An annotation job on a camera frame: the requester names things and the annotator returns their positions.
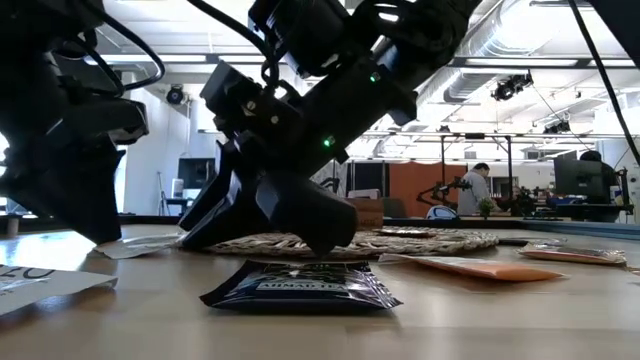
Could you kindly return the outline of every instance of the white paper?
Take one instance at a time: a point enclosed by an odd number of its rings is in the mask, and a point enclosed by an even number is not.
[[[114,286],[115,276],[0,265],[0,315],[51,296],[77,293],[93,286]]]
[[[141,236],[118,240],[95,247],[93,250],[114,259],[131,259],[160,250],[177,247],[184,234]]]

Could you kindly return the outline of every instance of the person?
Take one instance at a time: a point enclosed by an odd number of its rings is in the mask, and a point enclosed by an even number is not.
[[[602,186],[604,187],[603,193],[607,194],[607,196],[589,196],[587,197],[588,204],[608,204],[610,202],[609,199],[609,188],[611,186],[618,186],[618,176],[616,175],[616,171],[609,166],[609,164],[602,162],[602,155],[595,151],[589,150],[582,155],[580,155],[580,161],[594,161],[602,164]]]
[[[478,204],[482,199],[491,199],[486,178],[489,176],[489,165],[485,163],[476,164],[462,179],[471,185],[471,189],[458,190],[458,215],[469,216],[478,213]],[[502,210],[493,202],[492,212]]]

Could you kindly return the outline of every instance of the duct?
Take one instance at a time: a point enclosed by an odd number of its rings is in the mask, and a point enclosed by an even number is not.
[[[549,9],[532,8],[529,6],[530,0],[494,2],[496,5],[469,32],[456,56],[527,56],[551,40],[557,31],[554,17],[559,14]],[[421,104],[428,100],[462,104],[496,75],[498,74],[463,73],[460,69],[442,68],[422,87],[418,102]],[[421,113],[431,112],[428,110],[429,105],[423,107],[427,107],[427,111]]]

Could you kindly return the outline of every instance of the workbench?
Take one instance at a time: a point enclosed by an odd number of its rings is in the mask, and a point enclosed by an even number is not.
[[[126,237],[175,226],[124,227]],[[525,230],[500,236],[566,237],[625,250],[640,242]],[[0,317],[2,360],[64,359],[638,359],[640,277],[620,268],[527,260],[513,247],[470,257],[518,261],[569,275],[497,283],[419,265],[373,265],[404,305],[369,316],[249,316],[204,306],[198,296],[229,278],[241,258],[179,250],[114,261],[73,232],[0,241],[0,263],[119,277],[115,289],[40,301]]]

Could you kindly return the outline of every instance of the desk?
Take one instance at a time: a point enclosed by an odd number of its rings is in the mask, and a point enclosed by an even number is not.
[[[174,231],[172,226],[124,229],[128,237]],[[640,264],[639,242],[558,236],[626,250],[630,263]],[[115,290],[50,298],[0,317],[2,360],[640,358],[640,277],[617,268],[523,260],[572,277],[504,284],[414,265],[374,265],[405,302],[391,316],[247,316],[217,312],[198,299],[231,276],[241,259],[166,250],[112,261],[87,255],[91,248],[70,232],[0,241],[0,262],[7,265],[120,278]],[[510,247],[475,256],[519,259]]]

